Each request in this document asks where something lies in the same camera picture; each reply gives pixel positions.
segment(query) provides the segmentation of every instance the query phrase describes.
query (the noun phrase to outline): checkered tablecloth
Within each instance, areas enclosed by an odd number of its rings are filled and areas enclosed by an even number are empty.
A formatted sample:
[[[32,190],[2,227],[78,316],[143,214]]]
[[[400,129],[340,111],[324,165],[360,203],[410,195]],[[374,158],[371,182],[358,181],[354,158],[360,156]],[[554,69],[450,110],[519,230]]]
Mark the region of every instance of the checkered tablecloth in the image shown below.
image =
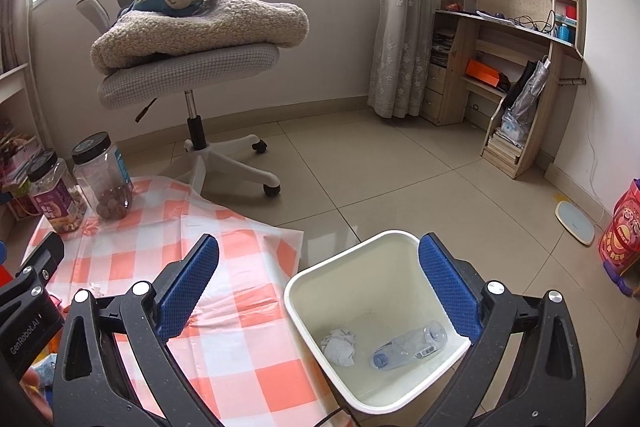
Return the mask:
[[[63,305],[80,288],[125,293],[137,281],[153,281],[209,233],[220,245],[218,269],[180,337],[168,342],[194,389],[226,427],[313,427],[335,410],[283,303],[302,232],[239,216],[168,178],[136,178],[134,185],[125,219],[106,223],[88,211],[82,227],[63,237],[65,258],[47,290]],[[50,230],[41,220],[27,255]],[[143,406],[161,415],[124,337],[118,347]],[[341,412],[325,425],[350,420]]]

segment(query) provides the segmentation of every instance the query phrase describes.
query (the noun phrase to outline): beige blanket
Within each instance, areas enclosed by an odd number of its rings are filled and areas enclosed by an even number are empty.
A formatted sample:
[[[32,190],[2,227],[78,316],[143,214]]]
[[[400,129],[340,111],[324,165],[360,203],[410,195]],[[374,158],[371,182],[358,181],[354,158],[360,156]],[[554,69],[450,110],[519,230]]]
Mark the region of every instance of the beige blanket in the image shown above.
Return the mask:
[[[306,14],[294,4],[260,0],[207,0],[191,17],[131,11],[91,48],[102,73],[130,68],[158,54],[188,55],[242,44],[268,42],[281,48],[299,45],[309,31]]]

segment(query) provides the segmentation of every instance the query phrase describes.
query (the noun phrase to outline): black lid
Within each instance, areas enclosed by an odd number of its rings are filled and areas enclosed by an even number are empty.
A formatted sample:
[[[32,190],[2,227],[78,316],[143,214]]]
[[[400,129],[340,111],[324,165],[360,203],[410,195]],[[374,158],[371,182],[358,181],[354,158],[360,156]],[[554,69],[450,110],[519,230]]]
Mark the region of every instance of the black lid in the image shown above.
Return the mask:
[[[27,165],[27,177],[30,182],[36,182],[49,172],[58,161],[58,155],[53,149],[45,149],[35,156]]]
[[[73,158],[76,165],[82,165],[97,158],[109,147],[111,147],[109,134],[105,131],[98,132],[76,145],[71,151],[71,158]]]

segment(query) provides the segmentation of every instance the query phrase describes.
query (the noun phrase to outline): trash can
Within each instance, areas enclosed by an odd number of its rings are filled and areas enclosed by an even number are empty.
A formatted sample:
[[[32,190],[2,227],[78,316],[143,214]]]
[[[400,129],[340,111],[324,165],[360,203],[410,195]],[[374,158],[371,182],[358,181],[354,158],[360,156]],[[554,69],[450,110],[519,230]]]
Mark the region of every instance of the trash can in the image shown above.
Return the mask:
[[[368,414],[404,407],[440,378],[471,346],[454,329],[418,262],[420,241],[399,230],[383,232],[297,274],[285,306],[306,345],[344,399]],[[390,371],[371,367],[373,352],[392,338],[439,321],[444,349]],[[337,328],[356,336],[355,364],[332,365],[320,342]]]

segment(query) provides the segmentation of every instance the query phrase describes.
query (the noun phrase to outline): drawer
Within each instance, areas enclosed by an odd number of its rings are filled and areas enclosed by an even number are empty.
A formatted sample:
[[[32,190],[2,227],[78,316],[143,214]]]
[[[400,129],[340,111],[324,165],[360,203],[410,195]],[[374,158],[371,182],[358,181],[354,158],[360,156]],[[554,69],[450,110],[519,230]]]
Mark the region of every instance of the drawer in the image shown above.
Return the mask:
[[[444,94],[444,77],[447,74],[445,68],[429,64],[429,72],[427,74],[427,88]]]
[[[433,120],[437,120],[440,112],[440,102],[442,102],[442,95],[439,92],[435,92],[433,89],[425,89],[422,111]]]

